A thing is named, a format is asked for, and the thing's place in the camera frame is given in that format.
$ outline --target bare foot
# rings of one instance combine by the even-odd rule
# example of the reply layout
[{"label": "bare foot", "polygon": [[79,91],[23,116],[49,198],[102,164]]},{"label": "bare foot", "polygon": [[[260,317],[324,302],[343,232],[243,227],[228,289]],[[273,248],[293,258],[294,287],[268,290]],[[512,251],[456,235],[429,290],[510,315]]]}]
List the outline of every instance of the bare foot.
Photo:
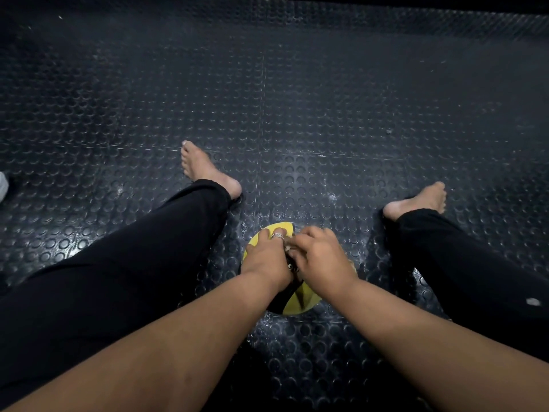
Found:
[{"label": "bare foot", "polygon": [[390,202],[383,208],[383,215],[391,221],[396,221],[402,214],[422,208],[432,209],[442,214],[446,207],[446,191],[444,191],[444,186],[442,182],[435,182],[423,188],[413,198]]},{"label": "bare foot", "polygon": [[236,179],[219,172],[210,158],[202,149],[189,140],[185,140],[181,147],[181,166],[185,175],[193,181],[209,179],[217,182],[227,190],[231,199],[237,199],[242,194],[242,187]]}]

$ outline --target white shoe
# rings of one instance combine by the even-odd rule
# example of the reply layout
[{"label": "white shoe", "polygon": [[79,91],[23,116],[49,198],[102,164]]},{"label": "white shoe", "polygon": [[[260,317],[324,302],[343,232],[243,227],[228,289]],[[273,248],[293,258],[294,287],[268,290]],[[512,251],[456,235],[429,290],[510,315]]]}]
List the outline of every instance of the white shoe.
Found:
[{"label": "white shoe", "polygon": [[5,195],[8,193],[8,179],[4,175],[4,172],[0,172],[0,202],[5,198]]}]

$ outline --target forearm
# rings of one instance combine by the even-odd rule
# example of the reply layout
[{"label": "forearm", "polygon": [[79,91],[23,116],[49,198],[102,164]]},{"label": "forearm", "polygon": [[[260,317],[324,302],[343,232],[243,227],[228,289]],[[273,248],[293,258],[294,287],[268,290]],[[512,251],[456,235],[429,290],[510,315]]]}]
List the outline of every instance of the forearm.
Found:
[{"label": "forearm", "polygon": [[199,410],[276,292],[259,275],[237,276],[105,348],[9,411]]},{"label": "forearm", "polygon": [[541,411],[549,365],[357,281],[329,300],[440,410]]}]

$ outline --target pant leg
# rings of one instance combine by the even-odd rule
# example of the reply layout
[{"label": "pant leg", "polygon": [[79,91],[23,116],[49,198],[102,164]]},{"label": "pant leg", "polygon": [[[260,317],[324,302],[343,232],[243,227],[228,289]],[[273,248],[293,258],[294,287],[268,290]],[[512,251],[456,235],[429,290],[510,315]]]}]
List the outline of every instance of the pant leg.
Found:
[{"label": "pant leg", "polygon": [[199,180],[1,298],[0,410],[189,301],[229,205]]},{"label": "pant leg", "polygon": [[464,327],[549,361],[549,280],[525,271],[434,210],[397,221],[405,257]]}]

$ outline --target bare arm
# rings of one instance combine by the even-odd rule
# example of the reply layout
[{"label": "bare arm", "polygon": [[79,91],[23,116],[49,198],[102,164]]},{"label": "bare arm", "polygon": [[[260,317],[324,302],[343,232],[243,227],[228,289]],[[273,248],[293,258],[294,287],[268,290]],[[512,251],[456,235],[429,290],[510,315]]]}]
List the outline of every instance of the bare arm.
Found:
[{"label": "bare arm", "polygon": [[438,409],[547,410],[549,364],[358,279],[332,231],[303,233],[289,242],[307,283]]},{"label": "bare arm", "polygon": [[6,411],[200,410],[246,334],[292,278],[282,240],[269,240],[268,232],[266,237],[260,234],[256,248],[247,248],[241,275],[105,348]]}]

